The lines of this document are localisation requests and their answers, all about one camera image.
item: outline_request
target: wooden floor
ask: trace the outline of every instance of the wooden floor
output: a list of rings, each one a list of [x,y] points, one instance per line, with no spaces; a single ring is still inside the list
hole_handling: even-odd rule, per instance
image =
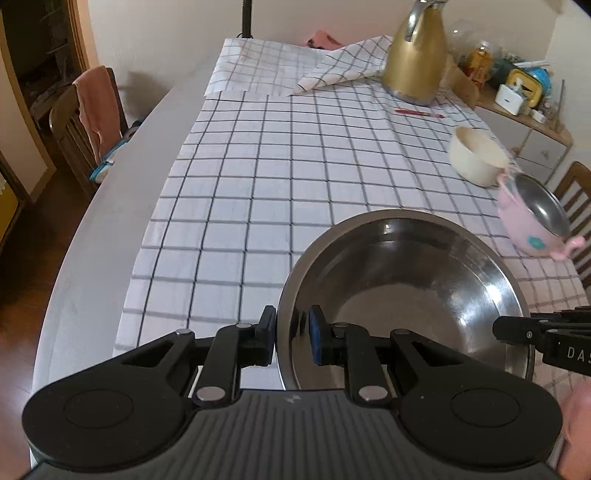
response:
[[[21,412],[49,297],[88,200],[67,166],[24,210],[0,255],[0,480],[29,468]]]

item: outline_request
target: cream bowl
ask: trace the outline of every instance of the cream bowl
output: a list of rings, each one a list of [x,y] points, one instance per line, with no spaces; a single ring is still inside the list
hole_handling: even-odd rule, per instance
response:
[[[503,149],[473,128],[456,128],[447,153],[454,170],[480,187],[496,185],[499,174],[509,167]]]

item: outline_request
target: white table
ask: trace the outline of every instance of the white table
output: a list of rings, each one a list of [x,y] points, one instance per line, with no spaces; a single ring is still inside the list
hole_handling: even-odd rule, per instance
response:
[[[197,65],[158,104],[92,200],[47,308],[33,392],[111,357],[146,224],[202,107],[216,59]]]

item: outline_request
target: white wall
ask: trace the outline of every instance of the white wall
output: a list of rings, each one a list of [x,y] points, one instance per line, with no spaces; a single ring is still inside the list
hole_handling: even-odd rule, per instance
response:
[[[563,13],[556,21],[547,58],[554,62],[553,83],[560,85],[561,79],[566,80],[562,121],[573,136],[574,147],[556,170],[549,182],[550,187],[558,185],[573,160],[579,160],[591,168],[589,45],[591,45],[591,18],[572,0],[566,0]]]
[[[545,57],[561,0],[450,0],[447,24],[467,18],[525,57]],[[128,116],[147,115],[195,65],[241,30],[239,0],[87,2],[99,61],[113,67]],[[342,43],[392,34],[413,0],[254,0],[256,38],[303,44],[320,28]],[[524,18],[535,28],[524,26]]]

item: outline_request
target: metal bowl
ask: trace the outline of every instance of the metal bowl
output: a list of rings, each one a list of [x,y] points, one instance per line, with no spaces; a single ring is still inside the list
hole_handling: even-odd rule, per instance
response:
[[[533,348],[504,345],[492,334],[499,315],[529,315],[517,282],[478,237],[429,213],[350,218],[318,238],[287,279],[277,333],[284,386],[343,388],[341,368],[312,361],[302,319],[314,304],[329,323],[355,323],[384,337],[413,330],[520,377],[533,375]]]
[[[570,224],[564,208],[552,192],[530,175],[517,172],[509,176],[509,191],[524,201],[528,210],[549,232],[567,239]]]

